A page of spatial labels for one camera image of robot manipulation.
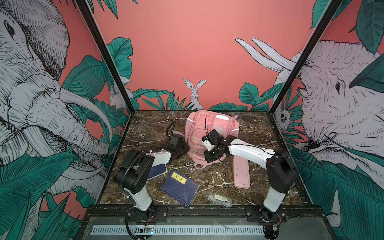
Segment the dark blue book yellow label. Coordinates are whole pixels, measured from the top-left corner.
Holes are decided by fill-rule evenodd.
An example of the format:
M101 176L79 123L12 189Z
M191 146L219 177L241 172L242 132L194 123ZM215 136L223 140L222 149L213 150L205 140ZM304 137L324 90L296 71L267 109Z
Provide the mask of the dark blue book yellow label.
M188 207L196 195L199 184L176 170L172 170L161 190L179 203Z

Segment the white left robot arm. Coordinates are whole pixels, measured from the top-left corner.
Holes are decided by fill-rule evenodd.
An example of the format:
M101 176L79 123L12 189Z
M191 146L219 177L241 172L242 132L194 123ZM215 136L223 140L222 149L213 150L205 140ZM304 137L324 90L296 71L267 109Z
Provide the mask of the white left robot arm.
M181 147L175 151L157 149L154 151L140 151L131 149L116 170L114 181L119 190L126 195L133 206L142 212L147 212L153 203L146 190L146 182L151 168L166 165L170 161L184 156L188 150Z

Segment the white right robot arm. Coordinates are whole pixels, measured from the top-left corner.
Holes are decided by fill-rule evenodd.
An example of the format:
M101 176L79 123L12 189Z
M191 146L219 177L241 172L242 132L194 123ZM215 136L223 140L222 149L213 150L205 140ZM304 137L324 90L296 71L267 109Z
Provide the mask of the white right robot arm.
M219 160L224 155L232 155L251 161L267 171L270 188L263 202L262 211L265 213L275 214L279 210L291 186L299 177L293 159L277 150L251 145L234 136L224 138L213 134L202 137L202 143L206 148L204 156L208 163Z

